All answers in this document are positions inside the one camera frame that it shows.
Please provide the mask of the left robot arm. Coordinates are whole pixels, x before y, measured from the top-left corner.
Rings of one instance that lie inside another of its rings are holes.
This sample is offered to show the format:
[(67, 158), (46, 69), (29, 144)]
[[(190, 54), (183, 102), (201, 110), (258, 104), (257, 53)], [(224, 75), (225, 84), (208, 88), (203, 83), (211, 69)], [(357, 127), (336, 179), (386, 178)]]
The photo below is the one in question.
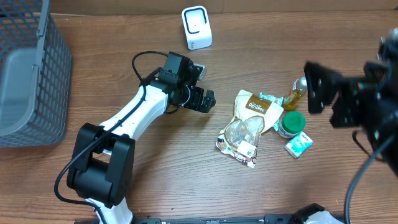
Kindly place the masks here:
[(136, 141), (159, 116), (183, 107), (209, 113), (214, 93), (197, 86), (206, 67), (169, 52), (163, 67), (139, 78), (135, 97), (112, 118), (79, 130), (70, 162), (54, 184), (63, 202), (93, 208), (97, 223), (132, 223), (126, 194), (132, 180)]

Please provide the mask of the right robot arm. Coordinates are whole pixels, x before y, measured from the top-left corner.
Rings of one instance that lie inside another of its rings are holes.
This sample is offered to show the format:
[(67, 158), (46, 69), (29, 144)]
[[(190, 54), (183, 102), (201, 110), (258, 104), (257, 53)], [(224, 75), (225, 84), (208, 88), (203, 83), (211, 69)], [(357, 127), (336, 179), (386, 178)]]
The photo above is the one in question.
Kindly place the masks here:
[(381, 39), (377, 62), (364, 64), (363, 77), (344, 77), (336, 70), (307, 61), (303, 70), (308, 85), (308, 112), (321, 113), (330, 105), (334, 128), (360, 126), (373, 153), (351, 181), (343, 210), (337, 218), (318, 204), (295, 212), (290, 223), (350, 223), (350, 203), (363, 174), (376, 159), (397, 172), (397, 29)]

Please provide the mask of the snack packet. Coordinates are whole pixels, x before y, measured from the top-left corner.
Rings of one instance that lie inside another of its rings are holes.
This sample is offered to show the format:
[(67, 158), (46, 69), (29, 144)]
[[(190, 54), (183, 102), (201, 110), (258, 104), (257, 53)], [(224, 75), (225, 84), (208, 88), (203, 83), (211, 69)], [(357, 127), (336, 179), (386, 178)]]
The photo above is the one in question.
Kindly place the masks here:
[(215, 146), (242, 164), (254, 168), (261, 135), (273, 128), (284, 109), (273, 101), (240, 90), (234, 101), (233, 117), (220, 131)]

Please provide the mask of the yellow liquid bottle silver cap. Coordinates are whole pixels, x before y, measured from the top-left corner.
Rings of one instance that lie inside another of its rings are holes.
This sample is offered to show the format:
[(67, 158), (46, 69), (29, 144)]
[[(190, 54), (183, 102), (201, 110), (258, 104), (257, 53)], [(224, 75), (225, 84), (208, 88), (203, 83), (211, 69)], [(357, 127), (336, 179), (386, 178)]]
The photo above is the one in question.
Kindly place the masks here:
[(302, 77), (294, 81), (290, 91), (284, 96), (283, 109), (292, 111), (307, 92), (307, 79)]

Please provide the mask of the green lid white jar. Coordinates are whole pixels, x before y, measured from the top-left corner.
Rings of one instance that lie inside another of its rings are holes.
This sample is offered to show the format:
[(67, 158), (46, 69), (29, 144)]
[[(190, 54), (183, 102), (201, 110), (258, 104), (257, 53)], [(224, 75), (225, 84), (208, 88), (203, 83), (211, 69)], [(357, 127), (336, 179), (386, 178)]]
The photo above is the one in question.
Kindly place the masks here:
[(277, 133), (283, 138), (293, 138), (298, 135), (306, 125), (305, 117), (298, 111), (290, 111), (279, 121)]

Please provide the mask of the teal tissue pack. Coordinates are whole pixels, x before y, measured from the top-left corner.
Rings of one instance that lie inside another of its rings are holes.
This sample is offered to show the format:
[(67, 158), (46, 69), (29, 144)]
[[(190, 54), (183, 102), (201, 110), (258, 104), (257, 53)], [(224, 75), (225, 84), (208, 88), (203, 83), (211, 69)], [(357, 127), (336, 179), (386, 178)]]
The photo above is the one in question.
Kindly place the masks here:
[[(259, 98), (263, 99), (263, 100), (269, 100), (269, 101), (273, 101), (274, 103), (276, 103), (279, 106), (282, 106), (283, 104), (283, 100), (284, 98), (278, 98), (274, 95), (265, 95), (262, 92), (259, 93)], [(274, 123), (273, 128), (275, 130), (275, 132), (278, 132), (279, 130), (279, 119)]]
[(303, 131), (298, 133), (289, 142), (286, 143), (284, 149), (294, 158), (299, 158), (311, 145), (313, 140)]

